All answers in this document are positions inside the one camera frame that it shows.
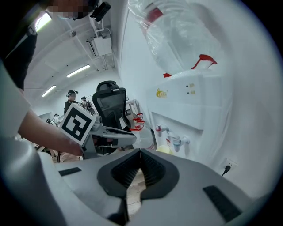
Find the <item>black power cord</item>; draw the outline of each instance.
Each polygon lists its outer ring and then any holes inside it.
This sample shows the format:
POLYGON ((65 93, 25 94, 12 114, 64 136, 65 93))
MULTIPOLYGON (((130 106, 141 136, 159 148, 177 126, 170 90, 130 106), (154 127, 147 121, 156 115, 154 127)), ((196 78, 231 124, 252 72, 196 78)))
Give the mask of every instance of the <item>black power cord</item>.
POLYGON ((230 169, 231 169, 230 166, 225 166, 225 170, 224 170, 222 176, 223 176, 225 173, 227 173, 230 169))

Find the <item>white ceiling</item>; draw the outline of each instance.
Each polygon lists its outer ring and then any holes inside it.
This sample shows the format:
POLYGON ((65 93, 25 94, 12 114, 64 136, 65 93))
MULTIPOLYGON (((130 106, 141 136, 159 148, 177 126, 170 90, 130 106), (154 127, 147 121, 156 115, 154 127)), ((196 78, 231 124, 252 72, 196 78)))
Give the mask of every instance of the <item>white ceiling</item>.
MULTIPOLYGON (((111 10, 103 18, 104 26, 108 28, 111 28, 111 10)), ((100 73, 97 70, 103 71, 102 60, 95 57, 86 43, 93 36, 88 17, 73 21, 52 16, 52 20, 38 32, 35 53, 25 79, 25 97, 32 105, 48 101, 54 93, 86 75, 95 76, 100 73), (73 30, 76 36, 72 38, 70 32, 73 30), (66 77, 86 64, 91 67, 73 77, 66 77), (42 94, 53 85, 57 86, 56 89, 43 100, 42 94)), ((113 67, 112 56, 107 56, 106 60, 108 68, 113 67)))

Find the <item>yellow logo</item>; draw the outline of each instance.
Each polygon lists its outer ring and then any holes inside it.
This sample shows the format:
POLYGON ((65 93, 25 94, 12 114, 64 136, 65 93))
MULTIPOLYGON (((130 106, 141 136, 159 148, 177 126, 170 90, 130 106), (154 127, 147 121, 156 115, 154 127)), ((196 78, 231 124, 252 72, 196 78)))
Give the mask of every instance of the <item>yellow logo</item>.
POLYGON ((164 91, 161 91, 160 89, 157 89, 156 96, 158 98, 167 98, 167 93, 164 91))

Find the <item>white marker cube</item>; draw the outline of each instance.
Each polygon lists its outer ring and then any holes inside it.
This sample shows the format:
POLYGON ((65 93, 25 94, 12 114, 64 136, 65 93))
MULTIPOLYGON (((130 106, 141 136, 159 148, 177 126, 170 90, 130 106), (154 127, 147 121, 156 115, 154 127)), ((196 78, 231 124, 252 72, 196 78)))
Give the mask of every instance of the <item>white marker cube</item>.
POLYGON ((96 121, 95 115, 72 103, 61 123, 61 131, 79 145, 83 145, 89 131, 96 121))

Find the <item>yellow cup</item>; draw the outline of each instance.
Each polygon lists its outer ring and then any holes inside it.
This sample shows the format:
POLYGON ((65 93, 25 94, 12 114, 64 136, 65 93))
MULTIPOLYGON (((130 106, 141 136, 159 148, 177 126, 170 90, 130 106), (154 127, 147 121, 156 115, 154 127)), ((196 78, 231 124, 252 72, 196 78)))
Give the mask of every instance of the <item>yellow cup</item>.
POLYGON ((160 145, 156 150, 163 152, 163 153, 166 153, 166 154, 172 154, 173 155, 173 152, 171 151, 171 149, 166 145, 160 145))

